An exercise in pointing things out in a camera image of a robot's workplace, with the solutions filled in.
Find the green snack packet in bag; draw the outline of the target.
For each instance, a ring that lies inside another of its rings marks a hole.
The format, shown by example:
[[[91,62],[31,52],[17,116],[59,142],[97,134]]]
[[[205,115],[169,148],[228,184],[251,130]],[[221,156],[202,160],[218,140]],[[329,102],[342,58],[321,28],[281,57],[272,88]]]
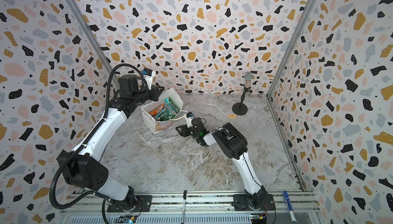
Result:
[[[171,97],[165,99],[164,105],[164,109],[158,115],[153,117],[155,121],[164,122],[174,119],[175,116],[180,112],[180,109],[174,103]]]

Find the right circuit board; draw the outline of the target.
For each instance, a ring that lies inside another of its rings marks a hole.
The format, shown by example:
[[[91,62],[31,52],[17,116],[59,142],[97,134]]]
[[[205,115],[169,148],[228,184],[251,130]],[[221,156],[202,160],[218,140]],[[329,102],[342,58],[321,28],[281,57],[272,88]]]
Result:
[[[250,215],[252,224],[266,224],[267,223],[267,214],[252,214]]]

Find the white paper bag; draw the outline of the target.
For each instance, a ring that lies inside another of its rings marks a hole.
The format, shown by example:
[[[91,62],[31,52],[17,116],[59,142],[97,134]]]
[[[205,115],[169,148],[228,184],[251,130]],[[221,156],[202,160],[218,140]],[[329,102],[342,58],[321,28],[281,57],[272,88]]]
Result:
[[[183,101],[172,87],[165,91],[157,102],[151,102],[141,107],[145,125],[157,135],[169,128],[174,121],[186,116]]]

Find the orange snack packet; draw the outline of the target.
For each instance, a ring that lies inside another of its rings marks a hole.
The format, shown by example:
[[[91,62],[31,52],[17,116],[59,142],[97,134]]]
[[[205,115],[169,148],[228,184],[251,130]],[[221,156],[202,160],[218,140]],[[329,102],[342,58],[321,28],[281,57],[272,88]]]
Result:
[[[158,108],[156,108],[155,110],[149,112],[150,116],[155,117],[156,115],[158,115],[164,109],[164,107],[165,107],[165,105],[162,104]]]

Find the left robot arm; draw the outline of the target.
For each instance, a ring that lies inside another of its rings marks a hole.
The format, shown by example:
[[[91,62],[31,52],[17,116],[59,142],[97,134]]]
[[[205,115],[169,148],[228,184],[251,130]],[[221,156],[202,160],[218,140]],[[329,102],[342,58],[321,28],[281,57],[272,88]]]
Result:
[[[86,195],[95,194],[121,211],[133,211],[137,207],[134,189],[110,176],[109,170],[100,162],[117,129],[130,117],[139,105],[157,101],[164,87],[153,85],[152,77],[124,75],[119,79],[120,89],[105,105],[99,122],[72,151],[62,151],[57,158],[59,169],[50,187],[50,203],[56,209],[67,209]],[[68,204],[56,199],[56,186],[63,176],[67,184],[87,188],[88,191]]]

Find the black and silver pen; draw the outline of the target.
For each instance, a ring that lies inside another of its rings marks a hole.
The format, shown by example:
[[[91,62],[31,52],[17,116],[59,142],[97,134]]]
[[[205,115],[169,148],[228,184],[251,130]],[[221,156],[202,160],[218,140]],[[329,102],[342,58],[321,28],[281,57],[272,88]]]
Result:
[[[187,199],[187,190],[184,190],[184,192],[183,192],[183,206],[182,206],[181,224],[185,223],[186,199]]]

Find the small wooden block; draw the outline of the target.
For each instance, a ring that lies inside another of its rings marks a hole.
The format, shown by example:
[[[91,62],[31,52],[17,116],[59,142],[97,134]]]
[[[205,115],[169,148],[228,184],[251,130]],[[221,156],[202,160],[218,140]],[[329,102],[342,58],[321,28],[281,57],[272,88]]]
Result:
[[[237,118],[237,115],[236,115],[236,114],[229,114],[228,117],[229,117],[230,119],[236,119],[236,118]]]

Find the silver microphone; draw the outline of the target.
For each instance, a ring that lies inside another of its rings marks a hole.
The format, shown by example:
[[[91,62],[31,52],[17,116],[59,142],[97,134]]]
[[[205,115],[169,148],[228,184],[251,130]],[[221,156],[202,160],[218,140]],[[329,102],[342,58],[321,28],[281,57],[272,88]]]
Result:
[[[247,93],[251,90],[253,73],[248,71],[244,74],[244,92]]]

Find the circuit board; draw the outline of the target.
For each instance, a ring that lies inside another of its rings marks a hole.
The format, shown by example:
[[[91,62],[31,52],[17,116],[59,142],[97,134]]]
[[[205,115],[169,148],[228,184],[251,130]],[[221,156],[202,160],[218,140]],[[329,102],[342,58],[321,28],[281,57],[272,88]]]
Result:
[[[267,223],[267,214],[252,214],[250,215],[252,224],[266,224]]]
[[[117,224],[135,224],[137,222],[137,215],[122,215],[116,219]]]

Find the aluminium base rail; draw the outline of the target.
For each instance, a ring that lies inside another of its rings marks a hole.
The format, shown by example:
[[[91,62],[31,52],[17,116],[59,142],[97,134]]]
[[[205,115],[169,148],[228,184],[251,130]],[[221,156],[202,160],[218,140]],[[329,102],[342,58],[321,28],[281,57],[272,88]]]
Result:
[[[121,211],[97,196],[87,196],[62,210],[60,224],[116,224],[122,215],[137,215],[136,224],[180,224],[183,192],[137,193],[137,207]],[[311,192],[288,191],[297,223],[292,223],[283,191],[271,191],[259,210],[247,207],[245,194],[238,191],[187,192],[185,224],[251,224],[250,215],[267,214],[267,224],[323,224],[315,196]]]

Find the left circuit board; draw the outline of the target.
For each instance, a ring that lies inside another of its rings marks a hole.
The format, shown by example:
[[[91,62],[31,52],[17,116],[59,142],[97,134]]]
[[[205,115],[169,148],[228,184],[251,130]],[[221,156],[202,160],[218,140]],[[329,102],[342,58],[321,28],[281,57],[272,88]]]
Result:
[[[137,215],[122,215],[116,219],[117,224],[135,224],[137,222]]]

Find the black microphone stand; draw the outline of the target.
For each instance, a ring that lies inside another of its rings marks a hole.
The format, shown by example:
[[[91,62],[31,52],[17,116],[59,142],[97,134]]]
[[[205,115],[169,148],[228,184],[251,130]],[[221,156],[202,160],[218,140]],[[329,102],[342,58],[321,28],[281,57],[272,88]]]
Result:
[[[241,100],[232,106],[232,111],[236,115],[245,115],[248,112],[248,107],[244,104],[246,92],[243,92]]]

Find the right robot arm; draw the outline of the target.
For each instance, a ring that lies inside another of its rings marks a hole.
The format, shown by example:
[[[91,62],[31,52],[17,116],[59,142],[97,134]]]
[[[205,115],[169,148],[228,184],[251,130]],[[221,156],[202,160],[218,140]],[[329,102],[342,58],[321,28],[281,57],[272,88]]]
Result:
[[[266,205],[266,200],[270,196],[258,179],[251,164],[247,147],[248,142],[231,123],[226,123],[215,130],[208,131],[201,118],[189,117],[187,118],[187,124],[176,127],[176,131],[182,137],[192,137],[203,147],[219,145],[241,175],[247,207],[252,210],[259,210]]]

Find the blue marker pen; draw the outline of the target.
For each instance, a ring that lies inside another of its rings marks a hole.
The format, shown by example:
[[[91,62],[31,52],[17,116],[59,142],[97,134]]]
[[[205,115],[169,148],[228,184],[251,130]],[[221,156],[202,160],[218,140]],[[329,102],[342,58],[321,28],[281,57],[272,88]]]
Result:
[[[288,192],[287,192],[287,191],[284,191],[284,192],[283,192],[283,195],[284,195],[284,198],[285,198],[285,201],[286,201],[286,204],[287,204],[287,208],[288,208],[288,210],[289,210],[291,222],[292,222],[292,223],[297,223],[297,219],[296,219],[296,217],[295,217],[294,210],[293,210],[293,206],[292,206],[292,203],[291,203],[291,201],[290,201]]]

